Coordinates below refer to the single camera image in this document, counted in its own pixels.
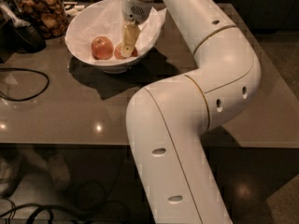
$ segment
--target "red apple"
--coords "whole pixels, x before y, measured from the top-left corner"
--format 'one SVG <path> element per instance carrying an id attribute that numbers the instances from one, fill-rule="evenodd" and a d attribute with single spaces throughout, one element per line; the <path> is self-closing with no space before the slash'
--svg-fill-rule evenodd
<path id="1" fill-rule="evenodd" d="M 117 60 L 124 60 L 125 57 L 121 56 L 121 46 L 122 43 L 120 43 L 118 46 L 116 46 L 116 48 L 114 49 L 114 56 Z M 134 48 L 131 57 L 137 57 L 138 56 L 138 51 L 136 48 Z"/>
<path id="2" fill-rule="evenodd" d="M 109 59 L 113 55 L 113 50 L 113 43 L 106 36 L 97 36 L 92 42 L 92 53 L 95 59 Z"/>

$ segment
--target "jar of nuts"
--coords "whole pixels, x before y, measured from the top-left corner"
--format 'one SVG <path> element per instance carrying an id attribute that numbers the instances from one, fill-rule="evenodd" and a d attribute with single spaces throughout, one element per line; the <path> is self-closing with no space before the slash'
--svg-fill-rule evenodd
<path id="1" fill-rule="evenodd" d="M 22 16 L 46 39 L 63 35 L 68 20 L 63 0 L 15 0 Z"/>

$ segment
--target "white robotic arm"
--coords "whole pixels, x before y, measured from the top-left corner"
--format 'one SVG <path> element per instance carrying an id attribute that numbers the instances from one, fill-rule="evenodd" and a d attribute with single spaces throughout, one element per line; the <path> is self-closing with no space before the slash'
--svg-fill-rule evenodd
<path id="1" fill-rule="evenodd" d="M 140 11 L 151 1 L 124 0 L 124 18 L 141 23 L 147 16 Z M 136 167 L 156 223 L 231 223 L 200 136 L 246 108 L 260 84 L 260 64 L 212 0 L 164 3 L 198 68 L 150 84 L 130 101 L 127 132 Z"/>

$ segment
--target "bowl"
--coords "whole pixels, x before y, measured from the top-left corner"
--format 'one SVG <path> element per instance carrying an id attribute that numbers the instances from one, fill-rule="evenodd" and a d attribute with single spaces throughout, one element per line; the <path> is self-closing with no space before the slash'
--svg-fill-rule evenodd
<path id="1" fill-rule="evenodd" d="M 151 9 L 148 20 L 140 25 L 136 43 L 137 57 L 117 60 L 114 55 L 107 60 L 96 60 L 92 55 L 92 41 L 99 35 L 107 36 L 114 48 L 122 40 L 124 21 L 121 0 L 103 0 L 86 7 L 69 24 L 65 44 L 80 61 L 98 67 L 107 73 L 122 73 L 138 63 L 155 45 L 164 24 L 166 9 Z"/>

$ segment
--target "countertop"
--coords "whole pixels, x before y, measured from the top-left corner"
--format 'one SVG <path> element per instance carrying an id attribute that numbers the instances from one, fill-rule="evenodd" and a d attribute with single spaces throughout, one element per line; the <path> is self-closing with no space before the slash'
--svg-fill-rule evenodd
<path id="1" fill-rule="evenodd" d="M 246 24 L 229 4 L 221 8 L 240 27 L 262 64 L 262 85 L 237 118 L 203 135 L 205 146 L 299 147 L 299 105 Z M 167 14 L 153 50 L 125 73 L 111 75 L 77 60 L 64 37 L 48 40 L 33 54 L 13 54 L 1 67 L 46 73 L 49 87 L 25 102 L 0 101 L 0 142 L 17 144 L 128 145 L 125 113 L 131 97 L 151 82 L 195 69 L 177 26 Z M 0 74 L 1 91 L 22 95 L 41 89 L 45 79 Z"/>

